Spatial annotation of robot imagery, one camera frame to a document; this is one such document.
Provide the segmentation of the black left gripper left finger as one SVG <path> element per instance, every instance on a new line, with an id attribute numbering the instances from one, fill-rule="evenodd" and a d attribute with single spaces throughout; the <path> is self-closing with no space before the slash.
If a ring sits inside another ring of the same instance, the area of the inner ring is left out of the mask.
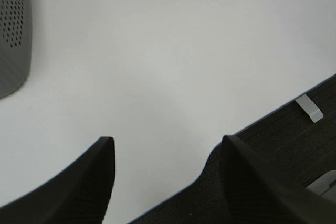
<path id="1" fill-rule="evenodd" d="M 100 137 L 55 177 L 2 206 L 1 223 L 102 223 L 114 180 L 114 139 Z"/>

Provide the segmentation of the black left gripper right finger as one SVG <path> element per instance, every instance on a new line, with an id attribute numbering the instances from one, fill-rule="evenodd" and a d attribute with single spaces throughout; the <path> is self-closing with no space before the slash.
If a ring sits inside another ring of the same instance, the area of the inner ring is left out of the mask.
<path id="1" fill-rule="evenodd" d="M 335 223 L 335 203 L 292 181 L 238 137 L 223 137 L 222 158 L 234 223 Z"/>

